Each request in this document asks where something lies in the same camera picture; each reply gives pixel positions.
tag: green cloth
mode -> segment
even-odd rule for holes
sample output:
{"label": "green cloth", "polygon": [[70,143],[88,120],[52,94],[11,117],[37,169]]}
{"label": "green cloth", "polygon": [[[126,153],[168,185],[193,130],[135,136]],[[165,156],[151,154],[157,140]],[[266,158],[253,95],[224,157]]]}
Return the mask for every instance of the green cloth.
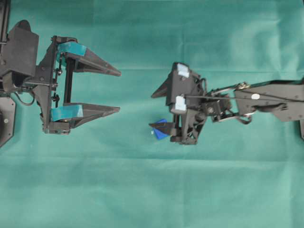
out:
{"label": "green cloth", "polygon": [[208,120],[196,146],[157,141],[148,126],[172,118],[150,96],[174,61],[209,89],[301,79],[302,0],[12,0],[9,28],[21,19],[39,34],[38,62],[59,35],[120,69],[75,74],[72,102],[121,110],[61,136],[42,133],[37,105],[17,102],[15,135],[0,149],[0,227],[304,226],[298,123]]}

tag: robotic arm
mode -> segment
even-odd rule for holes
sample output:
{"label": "robotic arm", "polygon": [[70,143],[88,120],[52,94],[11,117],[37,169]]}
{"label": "robotic arm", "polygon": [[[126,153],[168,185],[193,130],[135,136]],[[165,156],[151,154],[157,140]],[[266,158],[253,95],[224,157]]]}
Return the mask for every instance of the robotic arm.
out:
{"label": "robotic arm", "polygon": [[[225,92],[233,90],[234,97]],[[301,122],[304,135],[303,81],[269,81],[249,85],[240,83],[221,89],[207,90],[207,81],[188,65],[174,63],[166,81],[152,98],[166,97],[166,105],[173,114],[170,123],[151,123],[151,127],[171,136],[171,142],[197,144],[200,132],[210,117],[213,122],[237,119],[249,124],[256,111],[272,113],[281,121]],[[231,100],[238,112],[232,111]]]}

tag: bolt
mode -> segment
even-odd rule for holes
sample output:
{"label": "bolt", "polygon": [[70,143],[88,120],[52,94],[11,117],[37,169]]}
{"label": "bolt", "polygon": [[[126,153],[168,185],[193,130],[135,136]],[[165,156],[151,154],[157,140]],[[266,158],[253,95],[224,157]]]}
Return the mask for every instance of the bolt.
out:
{"label": "bolt", "polygon": [[214,109],[212,107],[209,107],[207,110],[210,114],[214,112]]}

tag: black metal plate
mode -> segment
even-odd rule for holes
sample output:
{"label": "black metal plate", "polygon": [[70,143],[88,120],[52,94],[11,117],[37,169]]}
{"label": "black metal plate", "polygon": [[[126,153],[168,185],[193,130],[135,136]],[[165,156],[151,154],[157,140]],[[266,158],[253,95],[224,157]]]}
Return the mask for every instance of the black metal plate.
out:
{"label": "black metal plate", "polygon": [[0,97],[0,111],[3,115],[2,134],[0,136],[0,147],[3,146],[14,135],[16,103],[10,97]]}

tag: teal rubber pad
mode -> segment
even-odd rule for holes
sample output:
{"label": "teal rubber pad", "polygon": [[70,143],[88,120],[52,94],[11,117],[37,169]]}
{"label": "teal rubber pad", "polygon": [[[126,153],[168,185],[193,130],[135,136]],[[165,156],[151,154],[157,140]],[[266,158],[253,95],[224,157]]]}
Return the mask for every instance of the teal rubber pad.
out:
{"label": "teal rubber pad", "polygon": [[69,105],[51,109],[51,121],[84,117],[82,105]]}
{"label": "teal rubber pad", "polygon": [[78,44],[76,42],[70,41],[66,43],[59,44],[57,47],[57,56],[56,60],[59,62],[60,53],[62,52],[68,52],[79,56],[84,56],[86,53],[86,46]]}

